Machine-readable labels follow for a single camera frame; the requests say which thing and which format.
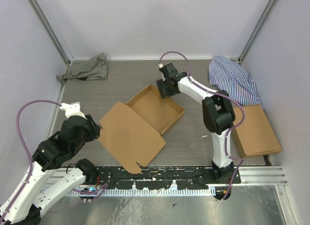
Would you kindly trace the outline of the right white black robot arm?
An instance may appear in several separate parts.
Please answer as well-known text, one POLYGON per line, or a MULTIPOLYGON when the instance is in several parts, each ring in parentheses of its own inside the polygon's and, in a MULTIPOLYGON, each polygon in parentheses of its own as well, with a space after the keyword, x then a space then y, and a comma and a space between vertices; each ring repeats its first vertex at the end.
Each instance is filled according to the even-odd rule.
POLYGON ((202 105, 203 122, 213 141, 213 178, 217 183, 225 183, 234 168, 228 130, 233 127, 235 114, 228 94, 202 85, 186 72, 162 73, 156 84, 163 99, 184 93, 202 105))

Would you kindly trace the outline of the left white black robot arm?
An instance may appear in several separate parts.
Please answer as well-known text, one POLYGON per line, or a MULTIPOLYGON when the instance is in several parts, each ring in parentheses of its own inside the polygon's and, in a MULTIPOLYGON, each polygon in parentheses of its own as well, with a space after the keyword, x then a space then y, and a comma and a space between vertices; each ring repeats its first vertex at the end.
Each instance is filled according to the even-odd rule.
POLYGON ((62 123, 58 132, 41 142, 32 156, 32 168, 27 170, 25 179, 13 196, 0 207, 1 223, 37 225, 49 209, 74 187, 95 183, 95 165, 81 159, 62 179, 43 190, 63 163, 72 159, 85 143, 99 138, 100 130, 91 115, 71 116, 62 123))

